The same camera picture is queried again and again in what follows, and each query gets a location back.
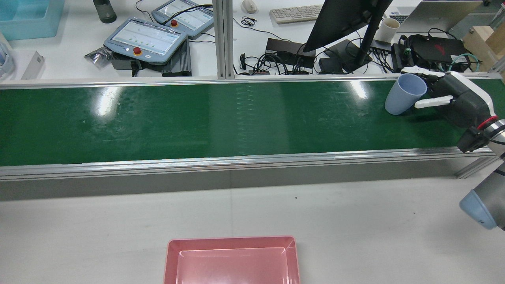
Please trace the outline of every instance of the computer monitor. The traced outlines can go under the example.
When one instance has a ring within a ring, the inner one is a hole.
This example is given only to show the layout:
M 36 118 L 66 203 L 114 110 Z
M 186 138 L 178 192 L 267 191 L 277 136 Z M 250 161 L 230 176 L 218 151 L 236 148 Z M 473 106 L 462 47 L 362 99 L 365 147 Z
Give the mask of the computer monitor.
M 360 68 L 372 60 L 367 52 L 391 2 L 392 0 L 325 0 L 304 52 L 330 44 L 368 25 L 360 47 L 345 40 L 332 46 L 332 52 L 329 53 L 329 56 L 333 54 L 340 58 L 342 67 L 347 72 Z

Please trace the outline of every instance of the water bottle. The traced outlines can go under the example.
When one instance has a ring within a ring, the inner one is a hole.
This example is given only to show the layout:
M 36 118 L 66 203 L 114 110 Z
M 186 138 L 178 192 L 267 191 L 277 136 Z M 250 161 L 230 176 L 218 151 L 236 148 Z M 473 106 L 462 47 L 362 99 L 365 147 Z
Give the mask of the water bottle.
M 116 13 L 109 0 L 93 0 L 93 3 L 102 23 L 110 24 L 116 20 Z

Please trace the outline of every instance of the plastic cup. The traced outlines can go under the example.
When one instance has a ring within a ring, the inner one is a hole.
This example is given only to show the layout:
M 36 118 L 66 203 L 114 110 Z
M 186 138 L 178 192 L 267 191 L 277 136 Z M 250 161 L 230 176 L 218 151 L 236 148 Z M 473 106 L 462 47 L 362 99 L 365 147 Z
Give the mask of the plastic cup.
M 413 106 L 427 91 L 426 83 L 414 74 L 402 74 L 389 91 L 384 107 L 392 115 L 399 115 Z

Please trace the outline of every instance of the green conveyor belt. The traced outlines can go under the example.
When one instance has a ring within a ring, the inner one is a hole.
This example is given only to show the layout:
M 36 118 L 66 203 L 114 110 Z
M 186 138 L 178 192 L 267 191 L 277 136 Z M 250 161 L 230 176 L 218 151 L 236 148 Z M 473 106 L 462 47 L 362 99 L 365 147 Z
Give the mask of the green conveyor belt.
M 505 86 L 474 80 L 505 117 Z M 383 107 L 394 81 L 0 90 L 0 166 L 455 146 L 433 108 Z

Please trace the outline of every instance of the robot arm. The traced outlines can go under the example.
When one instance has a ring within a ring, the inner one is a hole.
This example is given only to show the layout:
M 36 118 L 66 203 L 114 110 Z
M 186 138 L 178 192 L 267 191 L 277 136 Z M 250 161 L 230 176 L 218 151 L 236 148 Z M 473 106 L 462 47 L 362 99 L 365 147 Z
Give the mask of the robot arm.
M 488 146 L 505 161 L 505 119 L 498 119 L 488 93 L 457 72 L 432 72 L 417 66 L 406 67 L 424 79 L 432 99 L 421 100 L 416 107 L 435 106 L 444 117 L 467 128 L 458 142 L 462 152 Z M 505 230 L 505 163 L 463 198 L 460 207 L 487 229 Z

